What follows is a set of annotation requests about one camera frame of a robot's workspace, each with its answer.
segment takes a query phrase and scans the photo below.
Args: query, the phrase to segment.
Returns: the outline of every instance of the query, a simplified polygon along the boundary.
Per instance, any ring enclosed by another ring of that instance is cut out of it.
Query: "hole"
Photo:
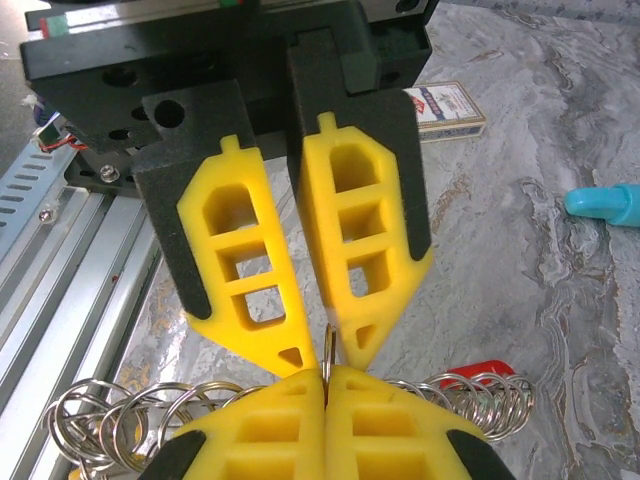
[[[227,459],[223,480],[293,480],[296,471],[294,457],[274,455]]]
[[[31,182],[35,182],[40,177],[37,177],[36,175],[23,175],[22,173],[19,173],[18,175],[15,175],[14,178],[18,180],[29,180]]]
[[[389,288],[389,266],[384,252],[348,261],[349,285],[356,297],[364,297]]]
[[[373,332],[376,330],[374,325],[367,325],[366,327],[360,327],[356,330],[356,341],[358,342],[358,348],[364,349],[369,345]]]
[[[384,450],[356,453],[358,480],[407,480],[437,478],[427,470],[422,452],[385,452]]]
[[[28,192],[32,188],[29,185],[16,185],[15,183],[12,183],[11,185],[7,185],[7,187],[12,190],[22,190],[23,192]]]
[[[387,72],[382,76],[382,83],[391,85],[400,78],[400,72]]]
[[[287,395],[291,395],[291,396],[306,395],[306,394],[307,394],[307,387],[305,387],[304,385],[295,385],[287,391]]]
[[[359,205],[339,212],[342,240],[350,242],[384,233],[380,205]]]
[[[400,0],[396,3],[396,13],[410,12],[418,6],[420,0]]]
[[[158,104],[153,117],[164,128],[176,128],[184,121],[184,108],[173,100],[163,100]]]
[[[263,243],[220,251],[219,258],[227,282],[273,270]]]
[[[238,442],[297,442],[300,417],[295,413],[277,411],[250,414],[240,425]]]
[[[361,407],[353,412],[353,435],[356,437],[415,437],[416,426],[411,415],[405,410],[388,405]]]
[[[0,195],[0,200],[6,200],[7,202],[20,203],[24,200],[24,197],[16,197],[14,195]]]
[[[36,165],[35,163],[25,163],[22,167],[28,170],[46,170],[47,168],[44,165]]]
[[[296,368],[302,368],[302,355],[299,348],[288,348],[278,353],[278,356],[286,362],[289,362]]]
[[[258,224],[249,190],[244,185],[214,190],[204,205],[203,214],[211,235]]]
[[[149,120],[149,117],[147,117],[147,114],[144,111],[144,107],[142,106],[138,108],[134,108],[131,111],[131,116],[136,120],[140,120],[141,122],[144,122],[145,120]]]
[[[129,130],[127,130],[126,128],[119,128],[118,130],[111,130],[109,132],[109,138],[111,140],[122,141],[122,140],[126,140],[130,136],[131,135],[129,133]]]
[[[280,324],[285,320],[278,287],[270,287],[233,297],[236,312],[250,330]]]
[[[362,267],[349,269],[349,286],[354,296],[358,298],[367,296],[369,286],[367,285],[367,278],[364,276],[364,269]]]
[[[331,169],[336,193],[378,183],[373,161],[358,145],[343,145],[331,151]]]
[[[355,391],[365,391],[369,390],[369,388],[364,385],[360,385],[358,382],[353,380],[347,380],[347,390],[355,390]]]
[[[113,67],[102,74],[102,81],[110,87],[126,88],[138,81],[138,75],[129,68]]]

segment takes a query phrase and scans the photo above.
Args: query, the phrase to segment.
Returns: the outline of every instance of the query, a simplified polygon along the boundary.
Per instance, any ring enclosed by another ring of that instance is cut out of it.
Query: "marble surface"
[[[436,262],[371,373],[505,360],[538,388],[527,427],[496,445],[516,478],[640,479],[640,230],[562,206],[576,187],[640,181],[640,29],[443,4],[430,34],[421,80],[460,80],[488,126],[423,147]],[[285,163],[267,166],[319,347]],[[164,265],[117,377],[273,381],[188,329]]]
[[[638,0],[440,0],[445,3],[509,10],[577,20],[640,25]]]

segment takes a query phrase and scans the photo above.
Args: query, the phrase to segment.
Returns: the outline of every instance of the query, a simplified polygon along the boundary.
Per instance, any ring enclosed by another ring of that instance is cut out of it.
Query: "rectangular cutout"
[[[336,193],[380,182],[373,159],[358,144],[335,147],[330,159]]]
[[[268,287],[232,297],[238,318],[250,330],[285,321],[284,304],[278,287]]]
[[[297,442],[300,436],[300,416],[295,413],[253,413],[242,421],[238,442]]]
[[[219,251],[218,258],[227,282],[273,270],[267,249],[262,242]]]
[[[224,480],[293,480],[295,467],[295,458],[286,456],[229,458],[222,478]]]
[[[385,252],[356,258],[347,262],[349,286],[356,297],[365,297],[389,288],[391,277]]]
[[[353,412],[356,437],[415,437],[416,434],[413,418],[400,408],[360,407]]]
[[[0,195],[0,200],[4,200],[6,202],[20,203],[24,201],[24,197],[18,197],[15,195]]]
[[[19,173],[18,175],[14,175],[14,178],[17,178],[18,180],[30,180],[32,182],[35,182],[40,177],[38,177],[36,175],[24,175],[22,173]]]
[[[214,190],[203,210],[210,235],[258,224],[249,190],[244,185],[230,185]]]
[[[28,192],[29,190],[31,190],[33,187],[30,187],[29,185],[17,185],[15,183],[12,183],[10,185],[7,185],[11,190],[21,190],[23,192]]]
[[[340,211],[338,216],[342,241],[345,243],[386,231],[382,224],[379,203],[348,208]]]
[[[435,480],[422,452],[366,451],[356,454],[358,480]]]
[[[22,167],[28,170],[46,170],[47,168],[44,165],[36,165],[35,163],[25,163]]]
[[[349,287],[351,287],[351,293],[358,298],[369,294],[369,284],[362,267],[349,268]]]

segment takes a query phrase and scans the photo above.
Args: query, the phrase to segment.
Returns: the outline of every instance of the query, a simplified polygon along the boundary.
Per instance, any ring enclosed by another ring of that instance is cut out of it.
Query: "screw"
[[[113,165],[105,165],[100,169],[100,178],[104,183],[113,183],[120,178],[120,172]]]
[[[56,212],[51,208],[45,208],[41,210],[38,214],[38,220],[40,220],[45,225],[53,223],[56,221]]]

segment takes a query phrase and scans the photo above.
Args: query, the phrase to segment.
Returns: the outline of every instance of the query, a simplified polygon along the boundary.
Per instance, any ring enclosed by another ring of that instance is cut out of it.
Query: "red object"
[[[415,105],[418,113],[424,113],[424,107],[425,107],[424,102],[419,98],[414,97],[413,95],[411,95],[411,100],[413,100],[413,104]]]
[[[40,19],[40,30],[42,30],[42,37],[49,38],[49,24],[46,18]]]
[[[447,373],[456,373],[465,378],[471,378],[479,373],[495,373],[497,375],[514,375],[513,368],[501,360],[487,360],[486,362],[472,363],[471,365],[465,365],[464,367],[456,367],[448,370]],[[455,380],[442,380],[440,382],[440,388],[446,388]],[[486,385],[490,383],[489,380],[483,380],[482,384]]]

